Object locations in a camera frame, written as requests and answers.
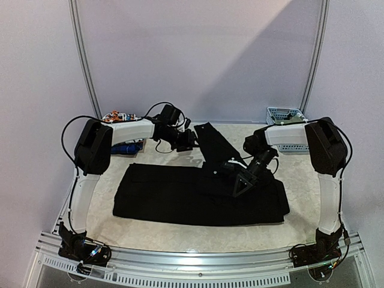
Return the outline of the black trousers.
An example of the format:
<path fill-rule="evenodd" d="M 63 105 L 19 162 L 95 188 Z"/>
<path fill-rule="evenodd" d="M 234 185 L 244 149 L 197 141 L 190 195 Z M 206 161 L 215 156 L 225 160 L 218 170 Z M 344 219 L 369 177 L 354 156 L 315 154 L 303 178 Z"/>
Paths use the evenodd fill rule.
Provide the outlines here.
<path fill-rule="evenodd" d="M 266 169 L 254 187 L 233 197 L 237 172 L 220 164 L 239 152 L 210 123 L 195 126 L 201 167 L 133 163 L 114 198 L 120 218 L 192 226 L 282 223 L 290 212 L 284 185 Z"/>

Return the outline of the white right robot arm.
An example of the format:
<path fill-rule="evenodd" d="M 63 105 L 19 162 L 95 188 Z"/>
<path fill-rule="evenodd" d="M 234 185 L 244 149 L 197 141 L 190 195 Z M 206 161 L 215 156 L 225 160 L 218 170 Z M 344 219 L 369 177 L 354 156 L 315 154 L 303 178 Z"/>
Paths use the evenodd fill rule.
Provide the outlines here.
<path fill-rule="evenodd" d="M 269 125 L 246 137 L 243 149 L 252 156 L 252 161 L 248 165 L 237 160 L 227 161 L 238 171 L 233 197 L 246 193 L 260 182 L 268 164 L 277 156 L 275 146 L 282 144 L 308 147 L 320 185 L 320 220 L 316 235 L 340 237 L 344 232 L 341 217 L 343 176 L 352 159 L 353 148 L 346 134 L 329 117 Z"/>

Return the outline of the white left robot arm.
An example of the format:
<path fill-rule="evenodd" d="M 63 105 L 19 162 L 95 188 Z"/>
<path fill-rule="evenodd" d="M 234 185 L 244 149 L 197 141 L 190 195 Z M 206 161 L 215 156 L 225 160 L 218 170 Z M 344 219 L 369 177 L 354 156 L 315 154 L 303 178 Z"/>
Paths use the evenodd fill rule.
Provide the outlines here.
<path fill-rule="evenodd" d="M 68 158 L 74 164 L 74 178 L 66 205 L 64 226 L 75 235 L 86 236 L 86 220 L 95 186 L 110 165 L 112 146 L 132 140 L 152 139 L 167 142 L 172 151 L 184 152 L 198 147 L 189 128 L 190 120 L 178 119 L 183 112 L 172 103 L 162 102 L 162 111 L 120 122 L 106 122 L 85 115 L 86 124 Z"/>

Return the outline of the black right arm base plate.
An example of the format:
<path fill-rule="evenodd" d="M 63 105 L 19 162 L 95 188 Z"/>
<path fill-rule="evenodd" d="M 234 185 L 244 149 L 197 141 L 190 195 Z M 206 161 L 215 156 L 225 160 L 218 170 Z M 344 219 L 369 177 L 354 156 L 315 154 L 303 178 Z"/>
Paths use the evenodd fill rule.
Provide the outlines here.
<path fill-rule="evenodd" d="M 344 254 L 341 252 L 338 241 L 327 242 L 325 239 L 320 239 L 315 244 L 311 245 L 295 245 L 289 250 L 289 258 L 295 268 L 336 259 L 334 263 L 329 265 L 329 269 L 335 269 L 344 261 L 349 252 L 351 243 L 350 238 L 344 238 L 343 241 L 347 246 L 347 250 Z"/>

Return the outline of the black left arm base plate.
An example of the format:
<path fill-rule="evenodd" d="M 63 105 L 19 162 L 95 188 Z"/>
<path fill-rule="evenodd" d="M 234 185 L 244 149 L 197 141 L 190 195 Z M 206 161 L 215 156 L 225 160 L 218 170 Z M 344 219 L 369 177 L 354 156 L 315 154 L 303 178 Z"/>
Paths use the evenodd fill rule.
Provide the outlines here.
<path fill-rule="evenodd" d="M 84 233 L 76 234 L 61 226 L 59 230 L 61 246 L 58 255 L 75 260 L 84 265 L 106 267 L 112 257 L 112 250 L 106 244 L 98 244 L 86 237 Z"/>

